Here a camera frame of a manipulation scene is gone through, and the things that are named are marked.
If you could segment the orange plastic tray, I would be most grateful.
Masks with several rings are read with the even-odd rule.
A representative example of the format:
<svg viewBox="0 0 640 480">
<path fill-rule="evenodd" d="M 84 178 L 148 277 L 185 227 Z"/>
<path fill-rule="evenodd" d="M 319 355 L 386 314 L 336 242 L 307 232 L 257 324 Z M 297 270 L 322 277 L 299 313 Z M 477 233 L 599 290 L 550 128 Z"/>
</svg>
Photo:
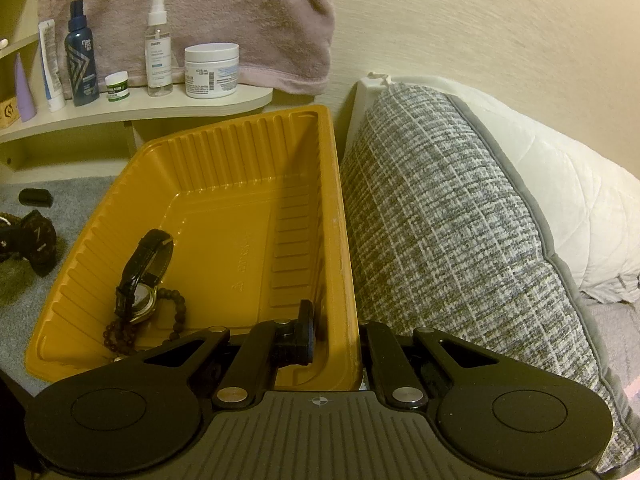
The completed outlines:
<svg viewBox="0 0 640 480">
<path fill-rule="evenodd" d="M 348 391 L 361 380 L 357 309 L 336 146 L 322 105 L 184 130 L 144 144 L 93 211 L 25 352 L 57 382 L 107 364 L 126 262 L 152 229 L 172 236 L 162 286 L 186 300 L 184 329 L 244 335 L 314 306 L 314 356 L 282 390 Z"/>
</svg>

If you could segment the grey woven pillow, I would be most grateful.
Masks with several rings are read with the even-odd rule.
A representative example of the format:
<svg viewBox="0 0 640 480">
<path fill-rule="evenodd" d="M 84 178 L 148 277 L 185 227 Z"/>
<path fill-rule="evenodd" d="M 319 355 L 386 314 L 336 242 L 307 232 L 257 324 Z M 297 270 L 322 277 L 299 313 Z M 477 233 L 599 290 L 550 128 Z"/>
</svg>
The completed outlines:
<svg viewBox="0 0 640 480">
<path fill-rule="evenodd" d="M 393 84 L 341 163 L 356 304 L 402 336 L 431 326 L 579 382 L 611 411 L 597 470 L 639 467 L 639 419 L 604 333 L 514 165 L 456 96 Z"/>
</svg>

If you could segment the grey fluffy mat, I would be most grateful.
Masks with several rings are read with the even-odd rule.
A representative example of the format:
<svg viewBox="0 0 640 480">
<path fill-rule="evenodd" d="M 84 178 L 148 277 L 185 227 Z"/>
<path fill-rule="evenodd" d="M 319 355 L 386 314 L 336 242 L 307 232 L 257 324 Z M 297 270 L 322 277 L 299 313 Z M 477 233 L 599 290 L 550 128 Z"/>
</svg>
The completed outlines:
<svg viewBox="0 0 640 480">
<path fill-rule="evenodd" d="M 51 220 L 56 232 L 55 264 L 35 270 L 23 258 L 1 263 L 1 370 L 31 396 L 48 384 L 26 370 L 30 336 L 64 259 L 113 182 L 112 177 L 90 177 L 1 185 L 1 211 L 18 218 L 34 209 L 18 200 L 25 188 L 43 188 L 53 198 L 51 206 L 37 209 Z"/>
</svg>

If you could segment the white quilted pillow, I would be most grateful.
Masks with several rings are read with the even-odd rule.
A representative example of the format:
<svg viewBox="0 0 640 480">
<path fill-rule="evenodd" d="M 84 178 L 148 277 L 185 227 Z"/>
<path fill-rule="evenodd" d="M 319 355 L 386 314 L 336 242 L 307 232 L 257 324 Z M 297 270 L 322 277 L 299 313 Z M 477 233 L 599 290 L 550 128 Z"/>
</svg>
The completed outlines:
<svg viewBox="0 0 640 480">
<path fill-rule="evenodd" d="M 639 300 L 639 180 L 569 136 L 489 94 L 437 76 L 370 73 L 361 79 L 373 101 L 392 84 L 418 84 L 456 96 L 480 120 L 537 201 L 555 252 L 577 288 L 612 304 Z"/>
</svg>

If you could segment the black flat case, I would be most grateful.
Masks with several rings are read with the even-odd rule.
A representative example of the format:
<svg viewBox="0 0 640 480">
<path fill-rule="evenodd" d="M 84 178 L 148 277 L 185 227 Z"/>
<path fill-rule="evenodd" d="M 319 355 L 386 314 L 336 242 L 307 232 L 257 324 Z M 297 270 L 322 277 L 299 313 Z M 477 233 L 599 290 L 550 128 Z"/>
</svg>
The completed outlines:
<svg viewBox="0 0 640 480">
<path fill-rule="evenodd" d="M 25 206 L 50 208 L 53 195 L 46 188 L 23 188 L 18 193 L 18 201 Z"/>
</svg>

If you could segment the cream wooden shelf unit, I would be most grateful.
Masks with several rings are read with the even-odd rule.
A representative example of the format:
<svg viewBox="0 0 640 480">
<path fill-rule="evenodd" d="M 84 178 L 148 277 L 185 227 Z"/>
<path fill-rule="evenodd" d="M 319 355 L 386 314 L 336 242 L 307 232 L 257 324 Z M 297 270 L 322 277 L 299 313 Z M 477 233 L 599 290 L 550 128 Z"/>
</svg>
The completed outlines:
<svg viewBox="0 0 640 480">
<path fill-rule="evenodd" d="M 1 0 L 1 35 L 9 47 L 1 57 L 1 93 L 15 92 L 14 61 L 17 53 L 28 75 L 37 114 L 29 122 L 14 122 L 1 133 L 2 183 L 29 183 L 80 177 L 116 176 L 131 156 L 148 140 L 136 125 L 145 122 L 151 136 L 164 136 L 186 128 L 191 118 L 212 122 L 261 110 L 272 100 L 269 88 L 239 84 L 230 96 L 193 99 L 186 95 L 184 77 L 172 78 L 167 96 L 149 96 L 146 83 L 131 84 L 127 99 L 110 102 L 105 94 L 84 106 L 67 102 L 50 112 L 44 92 L 39 49 L 38 0 Z M 68 84 L 64 40 L 58 42 L 62 84 Z"/>
</svg>

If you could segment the white cream jar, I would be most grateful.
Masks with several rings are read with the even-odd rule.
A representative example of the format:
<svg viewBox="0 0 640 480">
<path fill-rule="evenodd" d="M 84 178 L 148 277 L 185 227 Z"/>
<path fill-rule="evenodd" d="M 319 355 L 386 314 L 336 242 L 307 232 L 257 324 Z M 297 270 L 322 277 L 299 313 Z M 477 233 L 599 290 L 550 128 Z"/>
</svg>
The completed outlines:
<svg viewBox="0 0 640 480">
<path fill-rule="evenodd" d="M 240 49 L 232 42 L 196 44 L 184 49 L 184 85 L 193 99 L 217 99 L 236 91 Z"/>
</svg>

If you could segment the small green balm jar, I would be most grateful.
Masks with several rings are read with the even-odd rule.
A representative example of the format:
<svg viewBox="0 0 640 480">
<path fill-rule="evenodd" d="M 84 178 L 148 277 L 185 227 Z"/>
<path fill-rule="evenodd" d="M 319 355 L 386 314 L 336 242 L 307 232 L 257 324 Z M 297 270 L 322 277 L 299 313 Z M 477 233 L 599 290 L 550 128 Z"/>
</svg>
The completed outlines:
<svg viewBox="0 0 640 480">
<path fill-rule="evenodd" d="M 129 77 L 126 70 L 108 74 L 105 77 L 107 99 L 110 102 L 119 102 L 130 95 Z"/>
</svg>

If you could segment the clear spray bottle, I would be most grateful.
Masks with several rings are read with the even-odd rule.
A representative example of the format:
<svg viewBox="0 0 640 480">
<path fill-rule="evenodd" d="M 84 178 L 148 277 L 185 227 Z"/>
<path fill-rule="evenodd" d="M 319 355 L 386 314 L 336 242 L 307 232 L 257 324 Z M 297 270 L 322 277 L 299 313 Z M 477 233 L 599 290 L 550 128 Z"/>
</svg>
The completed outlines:
<svg viewBox="0 0 640 480">
<path fill-rule="evenodd" d="M 165 0 L 151 0 L 144 47 L 149 96 L 166 96 L 172 91 L 172 53 Z"/>
</svg>

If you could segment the lavender tube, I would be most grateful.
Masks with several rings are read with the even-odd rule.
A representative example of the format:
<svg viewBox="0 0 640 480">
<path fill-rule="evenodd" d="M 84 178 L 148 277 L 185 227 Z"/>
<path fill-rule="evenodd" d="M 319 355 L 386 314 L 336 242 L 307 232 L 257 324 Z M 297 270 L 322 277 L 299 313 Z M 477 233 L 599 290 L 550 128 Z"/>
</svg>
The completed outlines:
<svg viewBox="0 0 640 480">
<path fill-rule="evenodd" d="M 20 112 L 21 121 L 29 122 L 37 114 L 32 92 L 30 92 L 28 80 L 24 71 L 22 58 L 17 53 L 14 61 L 14 79 L 17 108 Z"/>
</svg>

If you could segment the mauve fleece towel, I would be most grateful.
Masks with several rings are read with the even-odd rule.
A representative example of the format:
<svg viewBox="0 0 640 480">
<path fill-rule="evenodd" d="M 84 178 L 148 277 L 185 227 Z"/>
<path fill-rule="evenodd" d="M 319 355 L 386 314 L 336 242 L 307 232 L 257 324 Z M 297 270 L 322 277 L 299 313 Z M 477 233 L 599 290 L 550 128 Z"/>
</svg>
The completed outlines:
<svg viewBox="0 0 640 480">
<path fill-rule="evenodd" d="M 38 0 L 38 18 L 68 33 L 74 0 Z M 146 83 L 144 32 L 152 0 L 82 0 L 96 46 L 99 76 L 124 70 Z M 333 0 L 165 0 L 172 78 L 183 80 L 184 50 L 233 42 L 240 48 L 241 84 L 318 96 L 329 81 L 335 27 Z"/>
</svg>

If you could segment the small cardboard box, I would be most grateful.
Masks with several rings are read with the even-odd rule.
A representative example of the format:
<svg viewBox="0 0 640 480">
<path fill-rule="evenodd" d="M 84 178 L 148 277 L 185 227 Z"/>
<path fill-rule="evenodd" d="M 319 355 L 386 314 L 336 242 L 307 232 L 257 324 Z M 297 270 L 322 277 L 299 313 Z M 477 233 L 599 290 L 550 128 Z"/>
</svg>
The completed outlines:
<svg viewBox="0 0 640 480">
<path fill-rule="evenodd" d="M 20 118 L 20 110 L 17 108 L 16 96 L 11 96 L 0 102 L 0 128 L 6 129 L 12 126 Z"/>
</svg>

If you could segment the white blue tube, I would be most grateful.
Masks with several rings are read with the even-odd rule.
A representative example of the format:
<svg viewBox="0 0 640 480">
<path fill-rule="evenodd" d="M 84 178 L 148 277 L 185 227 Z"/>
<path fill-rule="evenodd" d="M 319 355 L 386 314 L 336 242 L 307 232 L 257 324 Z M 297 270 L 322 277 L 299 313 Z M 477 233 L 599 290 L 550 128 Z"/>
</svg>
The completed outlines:
<svg viewBox="0 0 640 480">
<path fill-rule="evenodd" d="M 50 112 L 65 106 L 63 86 L 56 55 L 55 21 L 45 20 L 38 24 L 40 55 L 44 76 L 44 92 Z"/>
</svg>

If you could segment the dark blue spray bottle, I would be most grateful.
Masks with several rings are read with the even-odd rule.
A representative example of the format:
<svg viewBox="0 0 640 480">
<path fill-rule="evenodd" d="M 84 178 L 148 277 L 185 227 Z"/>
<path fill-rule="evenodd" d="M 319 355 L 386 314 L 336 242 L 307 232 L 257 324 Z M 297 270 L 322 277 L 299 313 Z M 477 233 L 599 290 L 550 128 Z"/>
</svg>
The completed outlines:
<svg viewBox="0 0 640 480">
<path fill-rule="evenodd" d="M 93 34 L 88 27 L 84 0 L 73 0 L 70 3 L 65 53 L 74 105 L 84 106 L 95 101 L 100 94 L 99 79 L 94 58 Z"/>
</svg>

